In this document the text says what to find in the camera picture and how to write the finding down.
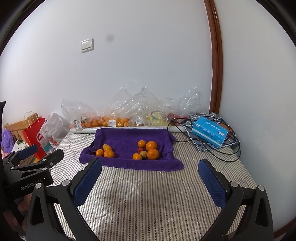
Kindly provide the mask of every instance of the striped bedspread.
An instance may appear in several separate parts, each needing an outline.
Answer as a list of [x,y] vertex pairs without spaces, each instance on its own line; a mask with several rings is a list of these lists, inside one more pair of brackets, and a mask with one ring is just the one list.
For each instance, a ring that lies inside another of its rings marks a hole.
[[[53,185],[71,179],[86,164],[79,163],[84,147],[95,134],[68,135],[60,143],[64,159],[52,168]],[[181,133],[177,140],[186,140]],[[223,152],[232,153],[230,147]],[[224,154],[215,153],[220,158]],[[78,209],[101,241],[191,241],[200,240],[214,222],[216,207],[200,179],[197,164],[207,158],[228,180],[242,187],[256,184],[240,161],[222,162],[208,152],[198,152],[191,142],[175,143],[174,155],[185,168],[175,172],[127,170],[103,167],[84,205]],[[74,238],[59,205],[56,210],[66,235]],[[241,207],[229,232],[233,232],[243,214]]]

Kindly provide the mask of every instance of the white wall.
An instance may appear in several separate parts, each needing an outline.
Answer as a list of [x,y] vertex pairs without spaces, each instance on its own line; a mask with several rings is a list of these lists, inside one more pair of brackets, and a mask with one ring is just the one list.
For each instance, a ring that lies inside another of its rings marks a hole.
[[[92,37],[94,51],[82,54],[80,42]],[[0,57],[3,123],[26,111],[60,113],[62,98],[102,111],[130,81],[171,98],[199,86],[207,111],[211,66],[203,0],[47,0]]]
[[241,140],[241,161],[266,187],[274,228],[296,216],[296,48],[256,1],[215,1],[223,38],[220,114]]

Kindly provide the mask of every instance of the light switch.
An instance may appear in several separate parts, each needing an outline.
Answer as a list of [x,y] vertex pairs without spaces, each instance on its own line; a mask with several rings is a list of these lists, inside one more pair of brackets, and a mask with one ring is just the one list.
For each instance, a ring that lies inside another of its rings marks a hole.
[[94,39],[87,39],[81,41],[81,52],[85,53],[94,49]]

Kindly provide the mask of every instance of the metal screw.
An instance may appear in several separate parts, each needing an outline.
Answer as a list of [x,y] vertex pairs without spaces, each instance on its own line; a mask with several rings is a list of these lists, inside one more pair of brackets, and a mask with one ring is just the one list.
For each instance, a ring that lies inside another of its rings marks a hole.
[[235,181],[232,181],[232,182],[230,183],[230,185],[233,186],[234,188],[236,188],[236,187],[239,186],[238,183],[235,182]]
[[62,185],[63,186],[68,186],[70,184],[69,180],[63,180]]
[[259,189],[260,191],[264,191],[264,190],[265,190],[265,188],[264,188],[262,185],[259,185],[259,186],[258,186],[258,189]]
[[38,189],[38,188],[41,188],[41,186],[42,186],[42,184],[41,183],[37,183],[36,185],[35,185],[35,187]]

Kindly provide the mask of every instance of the brown wooden trim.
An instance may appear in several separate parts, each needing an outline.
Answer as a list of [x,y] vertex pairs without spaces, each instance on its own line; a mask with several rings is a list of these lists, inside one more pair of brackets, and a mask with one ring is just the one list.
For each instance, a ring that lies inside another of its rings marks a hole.
[[204,0],[212,41],[212,91],[210,112],[219,113],[223,81],[223,49],[218,14],[214,0]]
[[283,234],[289,231],[289,229],[292,227],[292,225],[296,222],[296,217],[291,220],[289,223],[287,223],[285,226],[280,228],[279,230],[274,232],[274,239],[281,237]]

